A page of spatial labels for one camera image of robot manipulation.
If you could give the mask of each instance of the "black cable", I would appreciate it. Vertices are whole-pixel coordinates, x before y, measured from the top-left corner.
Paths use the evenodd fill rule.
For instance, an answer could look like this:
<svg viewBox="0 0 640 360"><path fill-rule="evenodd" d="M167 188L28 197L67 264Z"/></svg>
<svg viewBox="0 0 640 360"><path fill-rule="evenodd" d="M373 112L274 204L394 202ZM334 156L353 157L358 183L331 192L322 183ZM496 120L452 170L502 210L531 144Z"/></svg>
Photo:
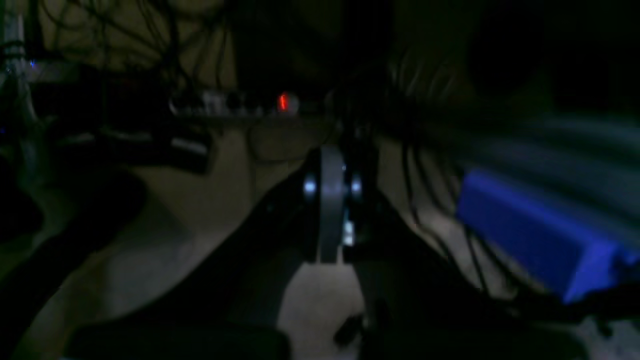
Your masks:
<svg viewBox="0 0 640 360"><path fill-rule="evenodd" d="M228 35L228 26L224 24L223 33L222 33L222 44L220 45L220 50L218 50L218 59L216 60L216 86L218 88L222 87L222 81L220 81L220 74L222 73L222 62L225 57L225 50L227 49L227 35Z"/></svg>
<svg viewBox="0 0 640 360"><path fill-rule="evenodd" d="M220 6L219 4L213 5L210 8L206 8L203 10L199 10L195 13L189 13L185 10L181 10L176 6L167 6L166 4L161 3L163 0L149 0L150 4L156 8L156 10L168 10L175 14L176 19L193 21L193 22L205 22L207 19L210 19L211 16L215 16L215 14L220 11L221 7L230 6L230 3L234 3L235 0L225 0L224 4Z"/></svg>
<svg viewBox="0 0 640 360"><path fill-rule="evenodd" d="M151 10L147 7L147 5L148 3L146 2L146 0L136 0L136 6L138 7L138 11L140 12L140 15L142 15L142 19L145 21L147 30L149 31L151 36L154 37L154 40L156 41L156 46L158 46L158 48L160 49L166 49L167 44L164 42L164 39L162 38L162 33L160 32L160 29L157 27L157 24L153 19Z"/></svg>
<svg viewBox="0 0 640 360"><path fill-rule="evenodd" d="M467 240L467 247L469 248L469 252L471 253L471 261L474 264L474 268L476 268L476 274L478 275L478 279L480 280L480 287L487 296L491 297L491 292L489 291L489 286L486 283L486 279L484 278L484 271L482 270L482 266L480 266L480 261L478 260L478 255L476 253L476 247L474 246L471 231L468 227L465 227L465 239Z"/></svg>
<svg viewBox="0 0 640 360"><path fill-rule="evenodd" d="M436 194L433 183L429 180L429 176L427 175L426 169L424 168L424 164L420 160L420 149L417 146L412 146L412 151L413 151L413 162L415 164L416 169L418 170L418 176L420 177L420 181L422 181L422 184L425 190L427 191L427 194L429 195L430 200L433 202L433 204L435 205L436 209L439 210L439 212L447 215L448 217L452 217L453 216L452 213L449 210L447 210L445 205L440 201L440 198Z"/></svg>
<svg viewBox="0 0 640 360"><path fill-rule="evenodd" d="M207 37L205 39L204 45L201 47L198 52L198 57L196 59L195 64L193 65L193 79L199 79L200 70L202 68L202 64L206 59L207 50L209 50L209 44L211 44L211 39L213 39L213 35L215 34L216 28L219 22L223 22L223 19L217 20L216 22L206 22L203 24L203 31L206 31ZM216 61L216 86L221 88L220 86L220 71L221 71L221 61L224 57L224 52L227 47L227 27L223 25L223 38L222 44L218 49L218 60Z"/></svg>
<svg viewBox="0 0 640 360"><path fill-rule="evenodd" d="M100 41L103 43L103 59L102 59L102 68L100 70L100 91L101 91L101 99L100 99L100 104L102 106L102 111L101 111L101 121L102 121L102 125L106 126L106 124L108 123L108 118L109 118L109 113L108 113L108 99L107 99L107 69L109 67L109 62L110 62L110 56L111 56L111 52L110 52L110 44L108 42L108 37L107 37L107 24L105 22L101 22L100 23L100 28L99 28L99 33L97 33L97 35L100 38Z"/></svg>
<svg viewBox="0 0 640 360"><path fill-rule="evenodd" d="M67 1L65 2L65 6L70 4L71 2ZM58 29L64 29L64 30L69 30L69 31L80 31L86 28L86 23L84 24L67 24L66 22L61 21L59 18L56 18L52 13L51 10L49 9L49 7L46 5L47 4L47 0L39 0L39 4L40 4L40 8L42 9L42 12L44 13L44 15L49 19L49 21L51 21L56 28Z"/></svg>
<svg viewBox="0 0 640 360"><path fill-rule="evenodd" d="M171 56L170 64L172 67L175 67L175 75L180 76L180 52L178 52L179 44L180 44L180 31L178 29L178 22L173 12L173 8L171 4L169 4L169 0L160 0L162 5L161 14L164 15L166 20L166 24L169 29L169 44L167 46L167 53Z"/></svg>
<svg viewBox="0 0 640 360"><path fill-rule="evenodd" d="M439 167L440 167L440 171L443 174L446 173L446 169L444 167L444 163L442 161L439 161L438 164L439 164ZM430 186L430 182L427 180L426 182L424 182L424 186L425 187L429 187ZM445 186L447 188L447 191L448 191L449 196L451 197L452 201L454 203L457 203L458 196L455 194L455 192L451 188L451 185L448 184L447 181L445 181ZM534 291L531 288L531 286L529 286L525 281L521 280L517 275L515 275L513 273L513 271L511 271L511 269L509 269L509 267L498 257L498 255L495 253L495 251L493 251L493 249L489 246L489 244L487 243L487 241L485 240L485 238L483 236L481 236L480 234L475 232L467 224L464 224L462 221L460 221L460 219L455 217L454 214L446 211L444 209L444 207L440 207L440 211L442 212L442 214L444 216L446 216L450 220L452 220L452 221L454 221L454 222L456 222L458 224L461 224L463 226L464 232L465 232L465 237L467 238L467 243L469 245L469 251L471 252L472 260L474 262L474 266L476 268L476 272L478 274L478 278L481 279L481 282L483 281L482 279L484 278L484 273L483 273L482 268L481 268L481 266L479 264L475 248L472 245L472 238L475 238L476 243L478 243L481 246L483 252L490 258L491 262L500 270L500 272L507 278L507 281L509 281L509 283L512 286L514 286L516 289L518 289L518 291L523 291L525 294L528 294L528 295L533 295L533 294L536 293L536 291Z"/></svg>
<svg viewBox="0 0 640 360"><path fill-rule="evenodd" d="M161 4L159 4L158 0L147 0L147 1L157 11L161 13L175 11L174 7L166 6L166 5L162 6ZM197 43L201 40L201 38L207 34L207 31L205 30L213 28L218 23L220 23L223 20L224 16L231 9L231 5L233 5L234 3L235 1L230 1L225 3L225 5L222 7L217 6L215 13L207 14L206 16L198 18L198 20L200 20L202 23L201 28L198 28L196 31L189 34L188 37L184 39L182 42L178 43L176 47L167 48L164 51L162 51L160 60L157 61L155 64L153 64L153 66L145 69L144 71L153 74L153 73L161 72L163 70L174 67L175 66L174 59L176 59L177 56L179 57L179 55L182 54L184 51L187 51L191 49L194 45L197 45ZM180 17L180 15L173 14L172 17L178 18ZM182 65L180 64L178 64L177 66L177 75L185 77L188 81L188 84L191 85L192 87L195 84L195 82L198 82L197 79L190 78L187 75L186 71L184 71L184 68L182 68Z"/></svg>
<svg viewBox="0 0 640 360"><path fill-rule="evenodd" d="M402 168L404 174L404 185L406 187L406 194L409 200L409 210L413 221L415 222L416 227L421 231L425 232L427 235L432 237L432 239L436 242L440 250L443 252L445 259L455 268L459 273L462 273L456 258L453 256L446 242L432 229L424 226L420 221L420 217L418 216L418 209L415 205L415 196L413 194L413 186L411 184L411 177L409 172L409 144L407 142L403 142L402 146Z"/></svg>
<svg viewBox="0 0 640 360"><path fill-rule="evenodd" d="M144 37L140 36L139 34L133 32L133 31L125 28L124 26L120 25L119 23L117 23L113 19L111 19L109 17L105 17L105 16L97 13L93 9L82 5L78 0L68 0L68 1L71 4L74 4L74 5L78 6L78 7L80 7L81 9L83 9L84 11L86 11L91 16L95 17L96 19L100 20L101 22L106 23L109 27L121 32L123 35L127 35L129 38L137 41L141 45L144 45L144 46L148 47L150 50L153 50L153 51L155 51L155 52L157 52L159 54L163 53L162 49L158 49L154 44L149 42L147 39L145 39Z"/></svg>

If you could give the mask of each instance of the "black object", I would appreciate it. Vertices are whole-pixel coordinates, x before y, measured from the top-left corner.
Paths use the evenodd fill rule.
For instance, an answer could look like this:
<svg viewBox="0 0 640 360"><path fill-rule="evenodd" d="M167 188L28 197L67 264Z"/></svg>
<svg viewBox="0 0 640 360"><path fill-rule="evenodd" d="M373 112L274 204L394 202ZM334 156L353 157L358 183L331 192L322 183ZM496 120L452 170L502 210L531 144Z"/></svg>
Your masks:
<svg viewBox="0 0 640 360"><path fill-rule="evenodd" d="M176 108L202 108L204 102L202 98L194 92L182 92L181 94L173 97L172 103Z"/></svg>
<svg viewBox="0 0 640 360"><path fill-rule="evenodd" d="M0 156L0 244L23 234L35 233L42 227L43 214L15 182L9 163Z"/></svg>
<svg viewBox="0 0 640 360"><path fill-rule="evenodd" d="M586 351L569 334L523 329L452 331L425 324L421 329L365 334L360 359L587 359Z"/></svg>
<svg viewBox="0 0 640 360"><path fill-rule="evenodd" d="M130 174L114 176L59 235L0 282L0 359L8 359L24 331L67 276L105 247L141 211L145 185Z"/></svg>
<svg viewBox="0 0 640 360"><path fill-rule="evenodd" d="M232 92L227 95L227 107L229 110L235 111L240 108L240 105L242 105L242 100L238 94Z"/></svg>
<svg viewBox="0 0 640 360"><path fill-rule="evenodd" d="M468 74L481 95L507 96L523 86L545 56L541 9L503 0L484 16L468 45Z"/></svg>
<svg viewBox="0 0 640 360"><path fill-rule="evenodd" d="M87 327L67 345L71 359L290 358L289 340L277 330L232 324L211 327Z"/></svg>
<svg viewBox="0 0 640 360"><path fill-rule="evenodd" d="M50 128L47 139L57 160L71 167L166 165L196 174L209 170L214 145L208 131L177 122L93 129L60 122Z"/></svg>
<svg viewBox="0 0 640 360"><path fill-rule="evenodd" d="M333 336L333 342L338 347L346 347L351 344L363 330L363 319L362 315L349 316Z"/></svg>

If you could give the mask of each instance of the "cord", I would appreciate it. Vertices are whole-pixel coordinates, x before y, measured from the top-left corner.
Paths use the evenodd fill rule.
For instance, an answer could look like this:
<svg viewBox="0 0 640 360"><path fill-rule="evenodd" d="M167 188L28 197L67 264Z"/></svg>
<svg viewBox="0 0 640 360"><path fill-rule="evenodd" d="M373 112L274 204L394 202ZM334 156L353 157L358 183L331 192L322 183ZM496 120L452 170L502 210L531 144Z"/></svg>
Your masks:
<svg viewBox="0 0 640 360"><path fill-rule="evenodd" d="M154 44L149 42L144 37L140 36L140 34L137 34L137 33L133 32L133 31L125 28L124 26L120 25L119 23L117 23L116 21L114 21L113 19L111 19L109 17L105 17L102 14L99 14L98 12L93 10L91 7L88 7L88 6L85 6L85 5L81 4L79 2L79 0L68 0L68 2L80 7L81 9L83 9L84 11L89 13L91 16L95 17L96 19L100 20L101 22L104 22L109 27L121 32L123 35L127 35L129 38L137 41L139 44L148 47L150 50L153 50L156 53L162 54L162 50L161 49L156 48L156 46Z"/></svg>
<svg viewBox="0 0 640 360"><path fill-rule="evenodd" d="M402 161L402 168L403 168L403 175L404 175L404 185L405 185L405 188L406 188L406 194L407 194L407 198L409 200L409 210L410 210L411 216L413 218L413 221L414 221L416 227L418 227L419 230L421 230L422 232L425 232L427 235L432 237L432 239L436 242L438 247L440 247L440 250L444 254L445 259L447 259L448 262L459 273L462 273L462 271L460 269L460 266L458 265L458 262L456 261L456 258L451 253L451 250L449 250L449 247L447 246L446 242L444 242L444 240L434 230L424 226L422 224L422 222L420 221L420 216L418 215L418 209L417 209L417 207L415 205L415 196L413 194L413 186L411 184L408 157L409 157L409 144L408 144L408 142L403 142L403 145L402 145L402 159L401 159L401 161Z"/></svg>
<svg viewBox="0 0 640 360"><path fill-rule="evenodd" d="M484 278L484 271L482 270L482 266L480 266L480 260L478 260L478 255L476 253L476 247L474 246L473 240L471 238L471 230L465 226L465 239L467 241L467 247L469 248L469 252L471 253L471 261L474 264L474 268L476 269L476 274L478 275L478 279L480 280L480 287L487 296L491 297L491 293L489 291L489 286L486 283L486 279Z"/></svg>
<svg viewBox="0 0 640 360"><path fill-rule="evenodd" d="M51 21L56 26L57 29L64 29L69 31L80 31L80 30L84 30L87 26L87 22L84 22L82 24L69 25L66 22L59 20L51 13L51 10L47 5L47 0L39 0L38 3L40 4L40 8L42 9L42 12L44 13L44 15L49 19L49 21ZM65 6L68 4L71 4L71 2L65 1Z"/></svg>
<svg viewBox="0 0 640 360"><path fill-rule="evenodd" d="M199 81L200 78L200 69L202 68L202 64L206 59L206 54L207 54L207 50L209 48L209 44L211 44L211 38L213 37L214 34L214 30L213 29L207 29L207 38L204 41L204 45L200 48L200 51L198 52L198 57L196 59L195 64L193 65L193 72L191 77L195 80Z"/></svg>
<svg viewBox="0 0 640 360"><path fill-rule="evenodd" d="M218 59L216 60L216 86L218 88L222 87L222 81L220 81L220 74L222 73L222 61L225 58L225 50L227 48L227 35L228 35L228 26L223 25L223 33L222 33L222 44L220 45L220 50L218 50Z"/></svg>
<svg viewBox="0 0 640 360"><path fill-rule="evenodd" d="M441 160L441 161L438 161L437 163L438 163L438 167L441 170L441 173L443 173L443 174L446 173L447 171L445 169L444 161ZM457 203L458 196L457 196L456 192L452 189L451 184L446 186L446 188L447 188L447 193L449 194L450 198L455 203ZM484 273L482 271L481 266L479 265L479 261L477 259L477 254L475 252L475 249L472 246L472 238L475 239L475 242L478 245L480 245L480 247L482 248L483 252L489 257L491 262L506 277L506 279L510 283L510 285L515 287L520 293L523 293L524 295L528 295L530 297L531 296L533 296L533 297L541 296L530 285L528 285L524 280L519 278L519 276L514 274L513 271L511 271L511 269L509 269L509 267L500 259L500 257L498 257L496 252L489 246L488 242L486 241L486 239L481 234L475 232L467 224L464 224L463 222L461 222L452 213L443 213L443 214L445 216L447 216L448 218L450 218L452 221L455 221L455 222L461 224L464 227L465 235L467 237L467 241L468 241L468 244L470 246L470 251L472 253L472 260L474 261L474 266L476 267L476 271L478 272L478 276L479 277L484 277Z"/></svg>
<svg viewBox="0 0 640 360"><path fill-rule="evenodd" d="M160 29L158 29L155 20L151 14L151 10L147 7L148 3L145 0L136 0L136 6L138 7L138 11L140 15L142 15L143 20L145 21L145 25L147 30L154 37L154 41L156 42L156 46L160 49L166 49L167 44L162 38L162 33Z"/></svg>
<svg viewBox="0 0 640 360"><path fill-rule="evenodd" d="M209 8L199 10L194 13L190 13L185 10L179 9L176 6L171 6L171 4L161 4L161 1L163 0L149 0L150 4L154 8L156 8L156 10L160 10L161 8L164 8L164 10L171 11L173 14L175 14L176 19L186 20L191 22L204 22L207 19L210 19L210 16L212 15L215 16L216 12L218 12L221 7L219 4L216 4L216 5L212 5ZM224 1L223 6L229 6L229 4L233 2L235 2L235 0L226 0Z"/></svg>

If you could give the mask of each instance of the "floor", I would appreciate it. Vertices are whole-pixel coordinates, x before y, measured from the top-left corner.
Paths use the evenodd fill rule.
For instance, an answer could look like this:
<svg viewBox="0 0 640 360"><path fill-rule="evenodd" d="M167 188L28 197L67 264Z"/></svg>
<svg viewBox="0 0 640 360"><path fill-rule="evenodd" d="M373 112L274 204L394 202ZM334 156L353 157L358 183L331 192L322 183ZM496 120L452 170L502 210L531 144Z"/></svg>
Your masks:
<svg viewBox="0 0 640 360"><path fill-rule="evenodd" d="M61 8L59 1L48 3L52 8L57 6L57 11ZM470 31L474 15L462 1L420 3L424 17L416 22L401 22L398 33L409 44L429 44L429 52L423 55L425 69L434 69L438 57L457 54L449 49L449 44L455 44L455 38ZM416 9L413 5L403 2L399 5L400 11L412 11ZM450 18L439 16L439 11L446 6L453 9L447 11ZM139 20L127 14L123 15L123 21L136 23ZM47 40L51 41L52 32L47 34ZM220 41L220 35L217 35L217 41ZM119 41L126 44L127 40L121 38ZM223 82L232 86L236 76L233 53L228 51L225 57ZM462 54L452 55L450 62L455 64L461 59ZM211 79L211 69L205 72L204 76ZM456 89L451 101L474 101L473 91L463 79L458 80ZM512 101L514 106L526 103L527 106L521 106L523 108L547 103L544 97L526 92ZM327 130L316 127L264 129L255 145L270 152L266 155L269 157L302 156L309 147L322 141ZM38 315L16 358L57 359L73 329L125 315L166 293L224 241L265 192L300 165L300 161L273 165L255 163L247 149L244 129L227 129L223 136L216 133L215 137L214 166L207 176L170 168L132 169L145 180L150 191L143 213L112 245L92 256L67 279ZM381 140L380 151L379 187L412 226L401 178L399 145ZM33 241L38 244L57 233L77 209L64 191L36 188L33 194L46 214L45 229ZM470 281L478 283L461 230L438 216L425 203L421 191L419 199L423 221L447 239L464 273ZM24 255L24 251L10 252L0 247L0 274ZM492 294L508 297L509 291L497 270L485 257L481 257L480 262L486 269ZM364 300L351 266L303 265L286 289L278 328L289 335L295 359L349 359L353 354L341 352L332 343L332 337L349 315L361 313L363 308ZM570 332L588 346L591 359L640 359L640 352L633 352L626 345L640 343L637 333L630 330L629 324L616 326L621 329L616 334L622 336L611 340L600 338L590 321Z"/></svg>

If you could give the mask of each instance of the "cable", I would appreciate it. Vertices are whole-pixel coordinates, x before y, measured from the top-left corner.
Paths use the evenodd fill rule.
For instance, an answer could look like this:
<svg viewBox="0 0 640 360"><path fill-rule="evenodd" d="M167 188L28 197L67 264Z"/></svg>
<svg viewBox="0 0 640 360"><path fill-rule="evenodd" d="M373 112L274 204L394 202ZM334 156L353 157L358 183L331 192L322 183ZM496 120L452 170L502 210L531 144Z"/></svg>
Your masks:
<svg viewBox="0 0 640 360"><path fill-rule="evenodd" d="M193 71L191 74L191 77L197 81L199 81L200 79L200 69L202 68L202 64L206 59L206 54L207 54L207 50L209 50L209 44L211 43L211 38L213 37L213 29L208 29L207 30L207 38L204 41L204 45L200 48L200 51L198 52L198 57L196 58L196 62L193 65Z"/></svg>
<svg viewBox="0 0 640 360"><path fill-rule="evenodd" d="M480 261L478 260L478 255L476 253L476 248L474 247L473 240L471 239L471 231L468 227L465 226L465 239L467 241L467 247L469 248L469 252L471 253L471 261L474 264L474 268L476 268L476 274L478 275L478 279L480 280L480 287L487 296L491 297L491 293L489 292L489 286L486 283L486 279L484 278L484 271L480 266Z"/></svg>
<svg viewBox="0 0 640 360"><path fill-rule="evenodd" d="M231 3L235 2L235 0L226 0L223 2L224 5L222 6L220 6L219 4L216 4L209 8L199 10L194 13L189 13L185 10L181 10L177 8L176 6L171 6L171 4L169 4L169 6L167 6L166 4L161 4L161 1L163 0L149 0L150 4L154 8L156 8L156 10L160 11L161 9L164 8L164 10L171 11L173 14L175 14L176 19L193 21L193 22L204 22L207 19L210 19L210 16L212 16L212 14L213 16L215 16L215 13L218 12L221 7L230 6Z"/></svg>
<svg viewBox="0 0 640 360"><path fill-rule="evenodd" d="M115 22L114 20L110 19L109 17L102 16L101 14L97 13L96 11L91 9L90 7L82 5L79 2L79 0L68 0L68 2L80 7L84 11L88 12L91 16L94 16L95 18L97 18L100 21L106 23L111 28L121 32L122 34L127 35L129 38L137 41L141 45L144 45L144 46L148 47L150 50L153 50L153 51L155 51L155 52L157 52L159 54L163 53L161 49L156 48L156 46L154 44L149 42L144 37L140 36L139 34L133 32L133 31L127 29L127 28L125 28L124 26L120 25L119 23Z"/></svg>
<svg viewBox="0 0 640 360"><path fill-rule="evenodd" d="M218 59L216 60L216 86L221 88L222 82L220 81L220 74L222 73L222 61L225 57L225 49L227 48L227 35L228 35L228 26L223 25L223 33L222 33L222 44L220 45L220 50L218 51Z"/></svg>
<svg viewBox="0 0 640 360"><path fill-rule="evenodd" d="M158 29L155 20L151 14L151 10L147 7L148 3L146 0L136 0L136 6L138 7L138 11L140 15L142 15L143 20L145 21L145 25L147 26L147 30L154 37L156 41L156 46L160 49L166 49L167 44L164 42L162 38L162 33L160 29Z"/></svg>
<svg viewBox="0 0 640 360"><path fill-rule="evenodd" d="M69 25L61 20L59 20L58 18L56 18L52 13L51 10L49 9L49 7L47 6L47 0L39 0L39 4L40 4L40 8L42 9L42 12L44 13L44 15L49 19L49 21L51 21L56 28L58 29L65 29L65 30L69 30L69 31L80 31L83 30L84 28L86 28L87 26L87 22L84 22L83 24L73 24L73 25ZM65 6L71 4L70 1L65 1Z"/></svg>
<svg viewBox="0 0 640 360"><path fill-rule="evenodd" d="M403 168L403 174L404 174L404 185L406 187L406 194L407 194L407 197L408 197L408 200L409 200L409 210L410 210L411 216L413 218L413 221L415 222L415 225L416 225L416 227L418 227L418 229L420 229L421 231L425 232L427 235L432 237L432 239L436 242L438 247L440 247L440 250L443 252L443 254L445 256L445 259L447 259L448 262L455 269L457 269L457 271L459 273L462 273L462 271L460 270L460 266L458 265L458 262L456 261L456 258L453 256L453 254L449 250L449 247L447 246L446 242L444 242L444 240L434 230L424 226L422 224L422 222L420 221L420 217L418 216L418 209L417 209L417 207L415 205L415 197L414 197L414 194L413 194L413 186L411 184L408 157L409 157L409 144L407 142L403 142L402 168Z"/></svg>
<svg viewBox="0 0 640 360"><path fill-rule="evenodd" d="M439 210L439 212L447 215L448 217L452 217L453 214L446 209L444 204L442 204L442 202L440 201L440 198L435 192L433 183L429 180L429 177L427 176L427 172L424 168L424 164L420 160L419 148L417 146L412 146L412 150L413 150L413 162L415 163L415 167L418 170L418 176L420 177L420 181L422 181L422 184L425 190L427 190L427 194L429 195L429 198L431 199L433 204L436 206L436 209Z"/></svg>
<svg viewBox="0 0 640 360"><path fill-rule="evenodd" d="M174 66L175 75L180 76L180 52L178 52L180 44L180 31L178 29L178 23L175 13L173 12L169 0L160 0L161 2L161 14L164 15L167 27L169 29L169 44L167 46L167 53L170 54L170 65Z"/></svg>
<svg viewBox="0 0 640 360"><path fill-rule="evenodd" d="M439 162L439 165L440 165L439 167L441 172L442 173L446 172L446 170L444 169L443 163ZM447 191L451 199L454 202L457 202L458 196L452 190L451 186L447 186ZM532 296L537 295L537 291L535 291L530 285L528 285L525 281L520 279L516 274L513 273L513 271L511 271L511 269L509 269L509 267L498 257L495 251L489 246L488 242L485 240L485 238L482 235L476 233L473 229L471 229L471 227L469 227L467 224L464 224L462 221L460 221L460 219L455 217L452 213L445 212L444 208L440 208L440 211L442 212L443 215L445 215L450 220L458 224L461 224L463 226L465 236L467 237L467 242L469 244L469 250L472 255L472 260L474 262L476 271L478 272L479 278L484 277L484 273L482 271L481 266L479 265L479 261L478 261L475 249L472 246L472 238L475 238L476 243L478 243L481 246L483 252L490 258L491 262L498 268L498 270L500 270L500 272L507 278L507 281L512 286L514 286L518 291L524 292L526 295L532 295Z"/></svg>

